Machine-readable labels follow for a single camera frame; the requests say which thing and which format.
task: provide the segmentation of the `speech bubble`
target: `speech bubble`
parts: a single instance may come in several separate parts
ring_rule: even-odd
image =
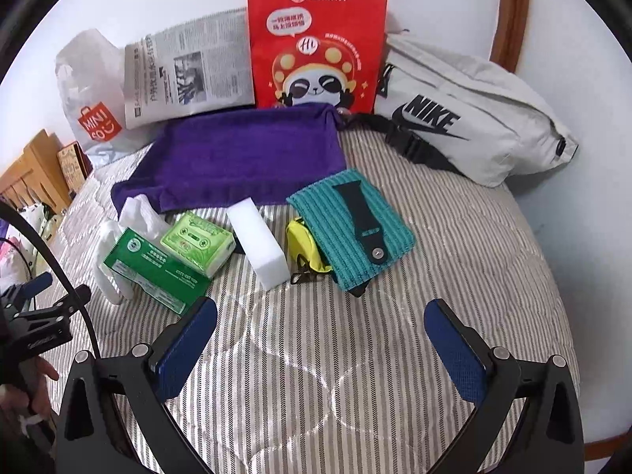
[[[265,23],[268,31],[276,36],[291,35],[305,32],[312,25],[312,14],[303,7],[289,7],[271,12]]]

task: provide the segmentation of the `nike swoosh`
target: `nike swoosh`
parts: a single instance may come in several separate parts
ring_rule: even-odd
[[[404,117],[402,113],[402,110],[404,109],[406,105],[407,104],[402,105],[401,107],[395,109],[395,111],[393,112],[393,121],[396,125],[401,126],[402,128],[408,128],[410,130],[418,130],[420,132],[434,133],[436,135],[447,135],[448,137],[454,137],[455,139],[462,139],[464,141],[469,141],[469,139],[466,137],[460,137],[460,135],[454,135],[444,130],[438,130],[434,128],[433,126],[428,126],[428,125],[420,124],[420,123],[413,123],[409,121],[408,119]]]

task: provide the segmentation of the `white sponge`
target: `white sponge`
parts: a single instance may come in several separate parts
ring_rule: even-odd
[[[264,290],[290,279],[285,254],[249,197],[226,211],[246,258]]]

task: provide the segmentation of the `teal cloth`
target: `teal cloth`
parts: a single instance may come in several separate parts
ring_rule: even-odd
[[[369,209],[382,225],[389,259],[381,265],[369,261],[355,238],[352,215],[334,185],[360,180]],[[415,244],[413,233],[375,187],[355,169],[347,169],[313,183],[288,198],[288,203],[305,220],[316,243],[337,277],[338,286],[348,291],[370,280],[408,253]]]

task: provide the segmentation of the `silver screw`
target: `silver screw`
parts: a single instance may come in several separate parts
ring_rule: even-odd
[[[503,347],[494,348],[494,356],[499,360],[508,360],[510,358],[510,352]]]
[[[147,351],[149,351],[149,347],[147,346],[147,344],[136,344],[132,348],[132,354],[137,358],[145,356],[147,354]]]
[[[88,359],[88,351],[79,351],[79,353],[75,354],[75,362],[81,363]]]
[[[558,367],[566,367],[566,360],[563,356],[559,356],[558,354],[553,356],[553,363]]]

